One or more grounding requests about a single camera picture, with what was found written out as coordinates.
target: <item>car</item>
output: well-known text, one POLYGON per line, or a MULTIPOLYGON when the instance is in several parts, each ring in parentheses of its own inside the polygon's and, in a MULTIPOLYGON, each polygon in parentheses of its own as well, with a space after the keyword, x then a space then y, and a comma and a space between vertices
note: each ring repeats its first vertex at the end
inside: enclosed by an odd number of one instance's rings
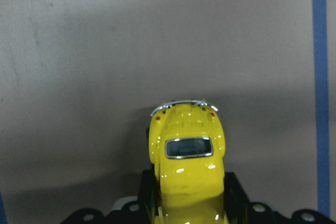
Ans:
POLYGON ((153 223, 225 223, 225 137, 218 109, 200 100, 166 103, 151 113, 149 158, 157 184, 153 223))

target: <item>blue tape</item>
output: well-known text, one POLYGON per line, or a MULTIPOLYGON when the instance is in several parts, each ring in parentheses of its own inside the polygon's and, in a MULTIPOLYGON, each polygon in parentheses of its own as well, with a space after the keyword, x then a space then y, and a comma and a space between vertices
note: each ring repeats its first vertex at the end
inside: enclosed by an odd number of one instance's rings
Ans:
POLYGON ((5 208, 4 208, 4 204, 2 202, 1 194, 0 194, 0 224, 7 224, 5 208))
POLYGON ((329 92, 326 0, 312 0, 316 93, 318 208, 330 217, 329 92))

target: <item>car rear window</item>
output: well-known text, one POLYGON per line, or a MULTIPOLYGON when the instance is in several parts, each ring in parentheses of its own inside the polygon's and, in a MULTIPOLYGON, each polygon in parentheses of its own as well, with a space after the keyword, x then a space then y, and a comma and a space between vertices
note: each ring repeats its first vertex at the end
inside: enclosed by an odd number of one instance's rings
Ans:
POLYGON ((166 142, 167 158, 192 158, 211 156, 212 144, 209 137, 177 138, 166 142))

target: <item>blue tape strip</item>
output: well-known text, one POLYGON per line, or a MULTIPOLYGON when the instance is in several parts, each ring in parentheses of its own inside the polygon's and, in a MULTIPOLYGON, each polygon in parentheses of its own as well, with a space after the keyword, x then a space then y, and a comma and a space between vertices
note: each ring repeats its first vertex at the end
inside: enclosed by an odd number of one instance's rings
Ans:
POLYGON ((5 208, 4 208, 4 204, 2 202, 1 194, 0 194, 0 224, 7 224, 5 208))
POLYGON ((319 211, 330 217, 329 92, 326 0, 312 0, 319 211))

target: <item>toy car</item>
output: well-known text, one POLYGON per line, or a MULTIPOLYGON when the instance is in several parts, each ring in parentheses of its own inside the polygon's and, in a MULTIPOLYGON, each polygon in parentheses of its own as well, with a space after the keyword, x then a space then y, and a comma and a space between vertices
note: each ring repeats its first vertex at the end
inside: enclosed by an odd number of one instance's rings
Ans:
POLYGON ((153 223, 224 223, 225 138, 217 108, 199 100, 156 108, 149 157, 158 188, 153 223))

